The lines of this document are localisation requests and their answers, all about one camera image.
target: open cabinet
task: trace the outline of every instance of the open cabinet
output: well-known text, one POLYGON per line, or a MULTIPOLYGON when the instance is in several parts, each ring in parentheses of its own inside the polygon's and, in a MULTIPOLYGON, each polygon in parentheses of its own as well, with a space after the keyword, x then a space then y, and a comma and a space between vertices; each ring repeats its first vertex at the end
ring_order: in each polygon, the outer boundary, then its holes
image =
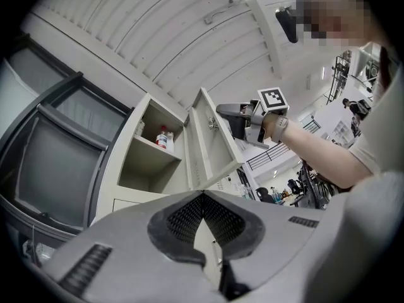
POLYGON ((205 89, 185 121, 149 94, 135 108, 109 158, 97 219, 170 194, 207 189, 243 163, 242 155, 205 89), (140 121, 141 135, 135 134, 140 121), (174 151, 155 143, 161 127, 174 133, 174 151))

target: watch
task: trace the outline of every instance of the watch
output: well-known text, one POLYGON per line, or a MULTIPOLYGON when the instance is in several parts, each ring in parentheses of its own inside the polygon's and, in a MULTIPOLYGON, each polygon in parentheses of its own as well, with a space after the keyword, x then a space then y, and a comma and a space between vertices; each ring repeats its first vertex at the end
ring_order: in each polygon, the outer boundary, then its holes
POLYGON ((279 116, 275 123, 275 129, 273 130, 271 140, 274 143, 279 143, 282 134, 287 127, 289 119, 283 116, 279 116))

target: window pane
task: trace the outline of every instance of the window pane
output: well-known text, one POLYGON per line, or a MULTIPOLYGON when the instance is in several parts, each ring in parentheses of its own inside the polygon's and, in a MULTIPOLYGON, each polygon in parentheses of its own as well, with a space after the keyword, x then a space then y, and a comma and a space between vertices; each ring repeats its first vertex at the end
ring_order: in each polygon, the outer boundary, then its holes
POLYGON ((112 141, 124 120, 124 114, 84 88, 80 88, 56 109, 80 126, 106 140, 112 141))
POLYGON ((82 227, 100 150, 38 114, 7 152, 0 192, 57 222, 82 227))
POLYGON ((13 71, 7 61, 0 69, 0 138, 37 94, 13 71))
POLYGON ((27 48, 13 54, 9 63, 22 80, 39 94, 64 79, 62 74, 27 48))

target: hand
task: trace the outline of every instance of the hand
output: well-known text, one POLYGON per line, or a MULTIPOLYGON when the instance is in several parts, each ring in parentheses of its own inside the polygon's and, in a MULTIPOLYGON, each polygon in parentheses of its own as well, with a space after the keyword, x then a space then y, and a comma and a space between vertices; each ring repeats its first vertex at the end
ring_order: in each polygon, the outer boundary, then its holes
POLYGON ((273 131, 275 130, 276 120, 278 120, 279 115, 269 113, 265 116, 263 120, 263 128, 265 129, 265 137, 272 137, 273 131))

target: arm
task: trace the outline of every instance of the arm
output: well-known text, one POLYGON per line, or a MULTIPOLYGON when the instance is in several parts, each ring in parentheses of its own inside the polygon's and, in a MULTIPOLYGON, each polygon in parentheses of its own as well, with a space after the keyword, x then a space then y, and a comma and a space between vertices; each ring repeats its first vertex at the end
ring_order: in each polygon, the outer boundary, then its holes
MULTIPOLYGON (((264 119, 266 138, 272 135, 277 117, 269 114, 264 119)), ((280 140, 317 172, 341 188, 353 186, 372 175, 348 150, 309 133, 292 121, 289 121, 280 140)))

